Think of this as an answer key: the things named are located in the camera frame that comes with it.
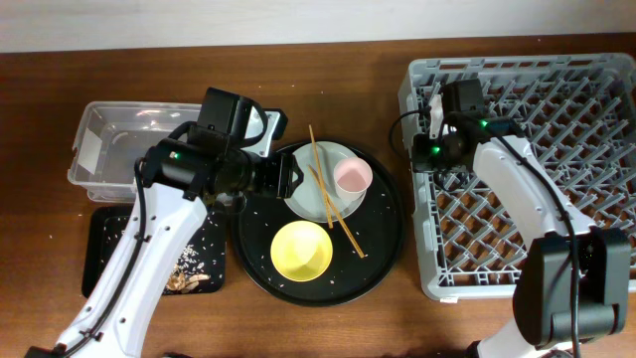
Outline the pink plastic cup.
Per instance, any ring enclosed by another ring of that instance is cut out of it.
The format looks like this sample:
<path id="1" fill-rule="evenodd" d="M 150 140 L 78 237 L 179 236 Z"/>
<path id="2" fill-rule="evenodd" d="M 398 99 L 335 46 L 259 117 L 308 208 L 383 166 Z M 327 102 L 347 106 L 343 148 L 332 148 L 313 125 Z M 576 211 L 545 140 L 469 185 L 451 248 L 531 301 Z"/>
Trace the pink plastic cup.
<path id="1" fill-rule="evenodd" d="M 354 201 L 366 193 L 373 182 L 373 170 L 362 158 L 340 160 L 333 171 L 337 195 L 345 201 Z"/>

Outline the yellow bowl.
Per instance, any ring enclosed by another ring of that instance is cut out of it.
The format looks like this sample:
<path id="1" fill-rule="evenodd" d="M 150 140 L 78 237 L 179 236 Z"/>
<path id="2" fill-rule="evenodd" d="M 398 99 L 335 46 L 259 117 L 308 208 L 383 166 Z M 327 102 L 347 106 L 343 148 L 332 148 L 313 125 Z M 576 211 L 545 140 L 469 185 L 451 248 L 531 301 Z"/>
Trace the yellow bowl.
<path id="1" fill-rule="evenodd" d="M 307 282 L 322 275 L 333 258 L 333 245 L 325 229 L 309 221 L 284 225 L 273 237 L 270 258 L 283 277 Z"/>

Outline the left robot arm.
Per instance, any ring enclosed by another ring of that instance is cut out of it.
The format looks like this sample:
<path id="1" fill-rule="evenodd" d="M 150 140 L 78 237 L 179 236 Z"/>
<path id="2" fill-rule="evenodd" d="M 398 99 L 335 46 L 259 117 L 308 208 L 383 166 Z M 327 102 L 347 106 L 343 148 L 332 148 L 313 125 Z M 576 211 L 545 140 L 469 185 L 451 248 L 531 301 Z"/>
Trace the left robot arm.
<path id="1" fill-rule="evenodd" d="M 215 152 L 165 138 L 134 164 L 133 210 L 98 283 L 51 349 L 29 357 L 138 357 L 156 305 L 182 251 L 219 194 L 288 198 L 302 182 L 295 157 Z"/>

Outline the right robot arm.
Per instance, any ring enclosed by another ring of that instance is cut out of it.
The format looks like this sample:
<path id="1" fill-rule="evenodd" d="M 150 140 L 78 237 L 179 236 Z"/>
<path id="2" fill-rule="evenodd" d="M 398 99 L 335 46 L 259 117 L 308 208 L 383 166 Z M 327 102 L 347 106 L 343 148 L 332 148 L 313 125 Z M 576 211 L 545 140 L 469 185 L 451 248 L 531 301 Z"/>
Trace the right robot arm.
<path id="1" fill-rule="evenodd" d="M 527 249 L 513 294 L 513 318 L 473 342 L 469 357 L 577 357 L 581 345 L 627 322 L 630 243 L 578 210 L 546 173 L 512 119 L 460 112 L 444 116 L 435 137 L 414 136 L 414 170 L 463 166 L 484 182 Z"/>

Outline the grey dishwasher rack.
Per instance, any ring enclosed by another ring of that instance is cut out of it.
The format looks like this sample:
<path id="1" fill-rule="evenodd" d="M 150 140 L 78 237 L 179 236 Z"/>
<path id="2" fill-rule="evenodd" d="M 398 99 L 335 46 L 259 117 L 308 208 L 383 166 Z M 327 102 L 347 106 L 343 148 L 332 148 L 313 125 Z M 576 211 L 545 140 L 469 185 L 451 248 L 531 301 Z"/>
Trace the grey dishwasher rack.
<path id="1" fill-rule="evenodd" d="M 603 228 L 635 233 L 635 63 L 621 53 L 424 59 L 397 97 L 402 143 L 429 130 L 416 115 L 446 84 L 476 79 L 492 116 L 518 122 L 572 204 Z M 455 169 L 411 173 L 422 291 L 431 299 L 512 295 L 526 256 L 493 192 Z"/>

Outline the wooden chopstick lower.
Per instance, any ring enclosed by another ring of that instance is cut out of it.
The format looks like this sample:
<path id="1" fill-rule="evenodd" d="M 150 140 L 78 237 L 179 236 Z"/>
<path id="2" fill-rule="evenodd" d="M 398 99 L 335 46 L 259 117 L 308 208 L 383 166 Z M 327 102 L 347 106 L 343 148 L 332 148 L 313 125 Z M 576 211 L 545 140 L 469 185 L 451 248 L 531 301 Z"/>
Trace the wooden chopstick lower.
<path id="1" fill-rule="evenodd" d="M 334 206 L 333 202 L 331 201 L 331 199 L 330 199 L 330 197 L 329 197 L 329 195 L 328 195 L 328 193 L 326 191 L 326 188 L 324 186 L 323 181 L 319 178 L 319 176 L 316 173 L 315 169 L 311 165 L 308 166 L 308 169 L 309 169 L 309 172 L 311 173 L 312 177 L 314 178 L 314 180 L 316 181 L 316 183 L 320 187 L 320 191 L 321 191 L 322 196 L 323 196 L 323 201 L 324 201 L 324 204 L 326 206 L 328 226 L 330 228 L 333 227 L 332 216 L 335 216 L 336 219 L 338 220 L 340 226 L 342 227 L 343 231 L 345 232 L 345 234 L 347 235 L 348 239 L 350 240 L 352 246 L 354 247 L 355 252 L 357 253 L 357 255 L 361 259 L 363 259 L 365 257 L 364 252 L 362 251 L 362 249 L 360 248 L 360 246 L 357 243 L 356 239 L 354 238 L 353 234 L 349 230 L 349 227 L 345 223 L 344 219 L 342 218 L 340 213 L 337 211 L 337 208 Z"/>

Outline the wooden chopstick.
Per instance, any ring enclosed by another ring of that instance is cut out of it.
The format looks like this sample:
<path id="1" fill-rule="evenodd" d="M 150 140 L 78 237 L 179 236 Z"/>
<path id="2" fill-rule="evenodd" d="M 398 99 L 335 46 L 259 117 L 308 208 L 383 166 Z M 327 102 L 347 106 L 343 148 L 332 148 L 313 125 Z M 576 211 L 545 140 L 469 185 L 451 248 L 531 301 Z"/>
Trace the wooden chopstick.
<path id="1" fill-rule="evenodd" d="M 315 136 L 314 136 L 314 132 L 313 132 L 313 128 L 311 124 L 308 124 L 308 129 L 309 129 L 309 134 L 310 134 L 310 140 L 311 140 L 311 144 L 312 144 L 312 150 L 314 153 L 314 160 L 316 163 L 316 176 L 318 178 L 318 183 L 320 186 L 320 190 L 322 193 L 322 197 L 323 197 L 323 202 L 324 202 L 324 206 L 325 206 L 325 210 L 326 210 L 326 219 L 327 219 L 327 225 L 329 227 L 329 229 L 333 229 L 334 228 L 334 223 L 333 223 L 333 216 L 332 216 L 332 207 L 331 207 L 331 201 L 330 201 L 330 197 L 329 194 L 326 190 L 326 185 L 325 185 L 325 181 L 322 175 L 322 167 L 321 167 L 321 161 L 320 161 L 320 155 L 318 152 L 318 146 L 317 146 L 317 142 L 315 140 Z"/>
<path id="2" fill-rule="evenodd" d="M 331 201 L 331 199 L 330 199 L 330 197 L 329 197 L 329 195 L 328 195 L 328 193 L 326 191 L 326 188 L 324 186 L 323 181 L 319 178 L 319 176 L 316 173 L 315 169 L 311 165 L 308 166 L 308 169 L 309 169 L 309 172 L 311 173 L 312 177 L 314 178 L 314 180 L 316 181 L 316 183 L 320 187 L 320 191 L 321 191 L 322 196 L 323 196 L 323 201 L 324 201 L 324 204 L 326 206 L 328 226 L 330 228 L 333 227 L 332 216 L 335 216 L 336 219 L 338 220 L 340 226 L 342 227 L 343 231 L 345 232 L 345 234 L 347 235 L 348 239 L 350 240 L 352 246 L 354 247 L 355 252 L 357 253 L 357 255 L 361 259 L 363 259 L 365 257 L 364 252 L 362 251 L 362 249 L 360 248 L 360 246 L 357 243 L 356 239 L 354 238 L 353 234 L 349 230 L 349 227 L 345 223 L 344 219 L 342 218 L 340 213 L 337 211 L 337 208 L 334 206 L 333 202 Z"/>

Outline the grey round plate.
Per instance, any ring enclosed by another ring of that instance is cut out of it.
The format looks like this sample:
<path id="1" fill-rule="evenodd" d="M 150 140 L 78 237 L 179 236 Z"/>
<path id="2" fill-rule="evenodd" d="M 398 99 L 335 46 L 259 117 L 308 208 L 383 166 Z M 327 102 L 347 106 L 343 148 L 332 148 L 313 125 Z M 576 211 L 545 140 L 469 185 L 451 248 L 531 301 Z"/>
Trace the grey round plate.
<path id="1" fill-rule="evenodd" d="M 335 142 L 318 141 L 317 146 L 326 190 L 341 216 L 347 218 L 361 206 L 366 193 L 354 201 L 342 200 L 336 193 L 333 171 L 340 160 L 357 157 L 357 154 L 348 147 Z M 326 210 L 320 187 L 308 172 L 309 165 L 316 169 L 312 144 L 302 144 L 299 148 L 292 150 L 292 155 L 300 162 L 305 184 L 302 193 L 299 196 L 294 196 L 293 193 L 291 198 L 285 199 L 285 204 L 304 220 L 326 223 Z"/>

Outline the wooden chopstick upper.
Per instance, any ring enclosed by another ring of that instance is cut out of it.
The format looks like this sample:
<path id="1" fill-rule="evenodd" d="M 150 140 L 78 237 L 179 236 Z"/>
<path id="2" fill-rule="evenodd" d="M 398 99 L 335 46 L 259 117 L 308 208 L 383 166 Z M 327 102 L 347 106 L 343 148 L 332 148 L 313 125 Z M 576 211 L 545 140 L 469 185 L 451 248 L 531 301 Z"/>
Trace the wooden chopstick upper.
<path id="1" fill-rule="evenodd" d="M 324 202 L 324 206 L 325 206 L 325 210 L 326 210 L 326 219 L 327 219 L 327 225 L 329 227 L 329 229 L 333 229 L 334 228 L 334 223 L 333 223 L 333 216 L 332 216 L 332 207 L 331 207 L 331 201 L 330 201 L 330 197 L 329 194 L 326 190 L 326 185 L 325 185 L 325 181 L 322 175 L 322 167 L 321 167 L 321 161 L 320 161 L 320 155 L 318 152 L 318 146 L 317 146 L 317 142 L 315 140 L 315 136 L 314 136 L 314 132 L 313 132 L 313 128 L 311 124 L 308 124 L 308 129 L 309 129 L 309 134 L 310 134 L 310 140 L 311 140 L 311 144 L 312 144 L 312 150 L 314 153 L 314 160 L 316 163 L 316 176 L 318 178 L 318 183 L 320 186 L 320 190 L 322 193 L 322 197 L 323 197 L 323 202 Z"/>

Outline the round black tray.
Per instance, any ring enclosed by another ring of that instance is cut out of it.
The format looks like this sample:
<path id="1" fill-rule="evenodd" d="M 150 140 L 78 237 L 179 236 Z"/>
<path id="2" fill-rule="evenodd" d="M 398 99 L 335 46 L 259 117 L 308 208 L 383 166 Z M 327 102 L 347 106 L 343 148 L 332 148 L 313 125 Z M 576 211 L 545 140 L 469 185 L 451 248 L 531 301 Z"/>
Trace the round black tray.
<path id="1" fill-rule="evenodd" d="M 335 143 L 351 149 L 373 170 L 373 182 L 363 203 L 352 215 L 343 218 L 365 254 L 363 259 L 336 224 L 329 231 L 334 256 L 327 270 L 314 280 L 294 282 L 274 268 L 270 245 L 279 229 L 303 218 L 285 200 L 249 194 L 246 208 L 232 220 L 235 251 L 250 278 L 273 296 L 297 305 L 331 306 L 363 296 L 391 271 L 405 241 L 404 207 L 394 178 L 362 149 Z"/>

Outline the clear plastic bin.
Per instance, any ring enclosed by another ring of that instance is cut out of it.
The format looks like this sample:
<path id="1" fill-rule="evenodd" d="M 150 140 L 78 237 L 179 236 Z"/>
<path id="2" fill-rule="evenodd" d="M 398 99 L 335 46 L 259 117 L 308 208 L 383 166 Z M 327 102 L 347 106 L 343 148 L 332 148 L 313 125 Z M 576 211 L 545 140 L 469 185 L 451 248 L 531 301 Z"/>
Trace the clear plastic bin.
<path id="1" fill-rule="evenodd" d="M 191 103 L 94 101 L 81 117 L 68 171 L 71 184 L 102 203 L 135 201 L 133 165 L 137 158 L 185 121 L 195 121 L 200 107 Z"/>

